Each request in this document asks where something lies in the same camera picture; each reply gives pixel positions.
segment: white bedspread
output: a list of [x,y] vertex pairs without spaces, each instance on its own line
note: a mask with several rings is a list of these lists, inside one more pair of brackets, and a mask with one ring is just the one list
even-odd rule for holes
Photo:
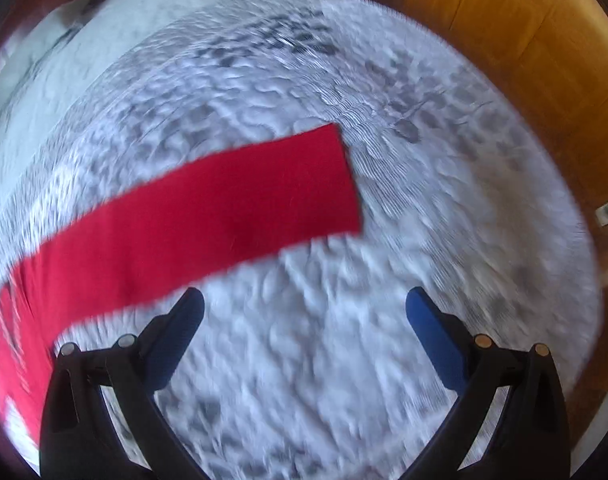
[[[398,476],[454,400],[405,321],[415,285],[500,345],[546,342],[574,384],[600,323],[577,208],[517,113],[433,34],[365,0],[222,0],[97,75],[36,156],[10,148],[15,119],[0,130],[0,153],[26,157],[15,179],[0,167],[0,285],[85,211],[187,161],[327,122],[348,148],[361,236],[195,284],[206,318],[157,400],[214,479]],[[180,293],[60,344],[112,344]]]

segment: quilted blanket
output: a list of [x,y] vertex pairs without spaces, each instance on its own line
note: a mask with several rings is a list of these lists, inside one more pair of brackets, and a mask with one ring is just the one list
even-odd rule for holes
[[[405,321],[415,285],[472,333],[546,342],[566,392],[600,325],[589,237],[528,126],[440,38],[365,0],[224,0],[127,52],[1,203],[0,288],[20,258],[134,186],[325,123],[340,126],[362,233],[186,284],[206,317],[156,401],[216,480],[396,478],[454,401]],[[138,333],[184,288],[71,326],[53,351]],[[36,463],[13,410],[7,430]]]

